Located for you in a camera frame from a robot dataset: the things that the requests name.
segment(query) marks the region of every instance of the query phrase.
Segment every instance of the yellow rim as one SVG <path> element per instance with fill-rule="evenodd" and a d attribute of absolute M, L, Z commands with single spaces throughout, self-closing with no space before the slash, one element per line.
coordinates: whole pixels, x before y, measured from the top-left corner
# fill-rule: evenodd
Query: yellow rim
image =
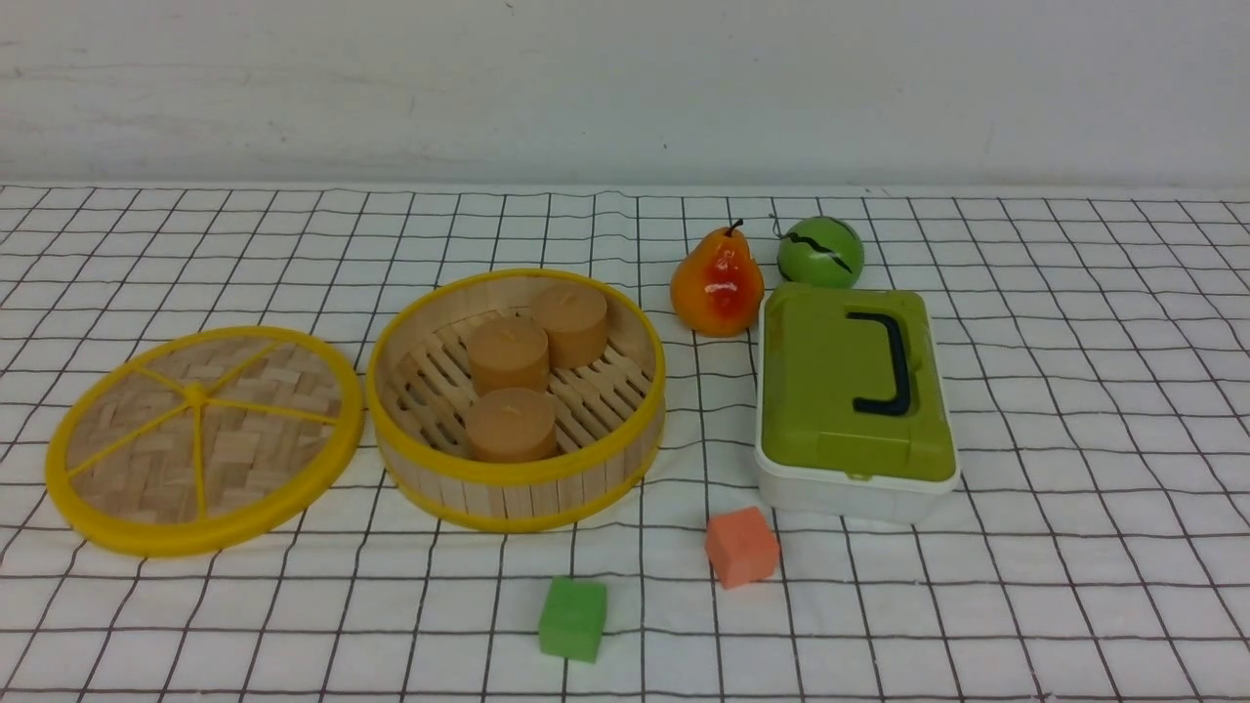
<path fill-rule="evenodd" d="M 631 313 L 634 313 L 639 320 L 641 320 L 644 329 L 646 329 L 646 335 L 651 341 L 651 348 L 655 350 L 655 375 L 651 379 L 651 389 L 642 399 L 642 404 L 639 405 L 638 410 L 630 415 L 621 427 L 616 428 L 608 437 L 595 442 L 590 447 L 585 447 L 576 452 L 569 454 L 561 454 L 554 459 L 545 459 L 542 462 L 526 462 L 519 464 L 508 464 L 506 467 L 500 467 L 496 464 L 490 464 L 485 462 L 474 462 L 471 459 L 464 459 L 460 457 L 452 457 L 450 454 L 444 454 L 438 449 L 421 444 L 420 442 L 410 438 L 399 425 L 390 418 L 386 409 L 381 404 L 381 399 L 378 397 L 378 367 L 381 358 L 381 353 L 390 343 L 391 335 L 395 329 L 404 323 L 410 315 L 412 315 L 419 309 L 425 305 L 442 298 L 444 295 L 450 295 L 458 290 L 464 290 L 485 283 L 489 280 L 512 278 L 512 276 L 542 276 L 564 279 L 581 283 L 600 290 L 605 295 L 610 295 L 622 305 L 626 306 Z M 544 483 L 549 480 L 559 480 L 561 478 L 582 472 L 586 467 L 606 462 L 611 457 L 620 454 L 625 450 L 630 442 L 636 438 L 655 413 L 659 412 L 664 404 L 664 385 L 665 385 L 666 370 L 664 367 L 664 345 L 660 343 L 660 335 L 656 334 L 655 328 L 651 326 L 651 320 L 646 318 L 642 309 L 634 304 L 632 300 L 625 296 L 621 291 L 615 288 L 600 283 L 598 280 L 578 275 L 569 271 L 548 270 L 548 269 L 505 269 L 501 271 L 490 271 L 485 274 L 478 274 L 452 284 L 439 288 L 438 290 L 426 294 L 418 301 L 412 303 L 394 319 L 390 324 L 382 329 L 381 336 L 374 345 L 374 353 L 369 359 L 369 369 L 365 377 L 365 398 L 368 399 L 369 408 L 372 410 L 374 415 L 374 428 L 378 437 L 385 442 L 388 445 L 394 447 L 401 455 L 411 459 L 416 464 L 430 468 L 444 475 L 458 478 L 460 480 L 470 483 L 480 483 L 486 485 L 524 485 L 530 483 Z"/>
<path fill-rule="evenodd" d="M 399 487 L 400 493 L 405 498 L 412 502 L 418 508 L 430 513 L 431 515 L 448 520 L 449 523 L 458 524 L 462 528 L 475 529 L 479 532 L 498 532 L 498 533 L 524 533 L 524 532 L 542 532 L 548 529 L 554 529 L 558 527 L 564 527 L 578 520 L 584 520 L 595 513 L 608 509 L 612 503 L 616 503 L 630 492 L 631 488 L 638 485 L 638 482 L 642 480 L 646 472 L 651 469 L 651 464 L 655 462 L 655 457 L 660 453 L 660 437 L 661 432 L 656 435 L 655 444 L 642 458 L 642 463 L 639 465 L 630 477 L 618 485 L 616 488 L 609 490 L 608 493 L 600 495 L 599 498 L 576 508 L 574 510 L 566 510 L 555 515 L 545 515 L 541 518 L 482 518 L 479 515 L 470 515 L 469 513 L 461 513 L 460 510 L 452 510 L 431 502 L 420 493 L 409 488 L 391 469 L 390 463 L 386 462 L 386 457 L 382 457 L 382 464 L 386 467 L 386 472 L 395 480 Z"/>
<path fill-rule="evenodd" d="M 176 525 L 139 524 L 121 520 L 96 510 L 82 500 L 70 485 L 70 479 L 78 467 L 65 465 L 70 437 L 82 414 L 114 384 L 129 374 L 151 375 L 146 369 L 140 370 L 140 367 L 146 367 L 154 359 L 195 344 L 236 336 L 260 336 L 271 339 L 275 344 L 298 344 L 325 362 L 339 382 L 342 400 L 339 417 L 332 419 L 334 432 L 321 453 L 300 472 L 299 478 L 286 483 L 264 499 L 232 513 Z M 218 380 L 218 384 L 241 373 L 255 359 L 254 357 L 228 372 Z M 179 390 L 189 395 L 200 393 L 199 389 L 192 390 L 190 387 L 179 387 Z M 195 404 L 185 400 L 179 405 L 179 409 L 185 410 L 191 407 Z M 100 379 L 69 409 L 48 447 L 45 467 L 48 495 L 71 528 L 88 540 L 114 552 L 139 557 L 184 557 L 225 549 L 281 525 L 325 493 L 355 454 L 364 430 L 364 399 L 356 372 L 351 363 L 330 344 L 315 336 L 281 328 L 212 329 L 175 339 L 135 357 Z M 196 472 L 196 482 L 202 483 L 200 472 Z"/>

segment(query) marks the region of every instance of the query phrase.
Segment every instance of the box lid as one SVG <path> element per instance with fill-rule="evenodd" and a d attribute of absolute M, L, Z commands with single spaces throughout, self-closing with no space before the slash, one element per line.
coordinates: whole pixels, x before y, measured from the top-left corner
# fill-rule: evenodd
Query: box lid
<path fill-rule="evenodd" d="M 212 329 L 91 387 L 49 443 L 48 494 L 106 549 L 214 552 L 308 508 L 362 429 L 360 382 L 334 346 L 289 329 Z"/>
<path fill-rule="evenodd" d="M 955 448 L 924 300 L 780 285 L 764 304 L 760 448 L 855 479 L 946 480 Z"/>

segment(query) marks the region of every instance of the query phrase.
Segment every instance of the woven bamboo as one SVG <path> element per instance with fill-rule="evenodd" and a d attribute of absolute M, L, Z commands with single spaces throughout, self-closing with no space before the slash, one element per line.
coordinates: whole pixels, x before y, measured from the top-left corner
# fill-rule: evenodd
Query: woven bamboo
<path fill-rule="evenodd" d="M 350 457 L 342 448 L 359 439 L 361 405 L 350 363 L 298 333 L 176 340 L 71 409 L 49 449 L 49 492 L 74 527 L 118 550 L 226 547 L 276 527 L 334 480 Z"/>
<path fill-rule="evenodd" d="M 490 319 L 528 314 L 561 279 L 604 291 L 609 344 L 590 365 L 551 374 L 559 455 L 474 462 L 462 422 L 476 399 L 465 339 Z M 662 346 L 645 315 L 615 289 L 559 271 L 498 271 L 428 295 L 388 326 L 369 377 L 379 449 L 399 487 L 431 513 L 490 532 L 548 529 L 610 505 L 649 468 L 664 427 Z"/>

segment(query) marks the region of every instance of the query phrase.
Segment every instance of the foam block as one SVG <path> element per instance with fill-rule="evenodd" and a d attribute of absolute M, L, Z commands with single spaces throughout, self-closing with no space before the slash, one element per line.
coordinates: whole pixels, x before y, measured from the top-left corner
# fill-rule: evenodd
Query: foam block
<path fill-rule="evenodd" d="M 592 663 L 599 658 L 606 620 L 606 585 L 556 577 L 551 579 L 539 619 L 539 649 L 552 657 Z"/>
<path fill-rule="evenodd" d="M 755 507 L 708 520 L 704 548 L 722 588 L 766 579 L 781 559 L 781 544 Z"/>

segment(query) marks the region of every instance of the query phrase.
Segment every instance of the beige pillar candle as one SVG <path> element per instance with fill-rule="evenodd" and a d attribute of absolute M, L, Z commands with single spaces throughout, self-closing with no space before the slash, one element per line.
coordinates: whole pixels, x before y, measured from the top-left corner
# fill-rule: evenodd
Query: beige pillar candle
<path fill-rule="evenodd" d="M 492 390 L 465 413 L 465 435 L 478 462 L 549 459 L 556 454 L 555 409 L 546 395 L 528 388 Z"/>
<path fill-rule="evenodd" d="M 551 365 L 585 367 L 608 348 L 608 299 L 580 283 L 558 283 L 530 303 L 530 314 L 546 331 Z"/>
<path fill-rule="evenodd" d="M 500 388 L 545 393 L 551 380 L 548 335 L 528 318 L 498 318 L 465 340 L 474 390 L 486 395 Z"/>

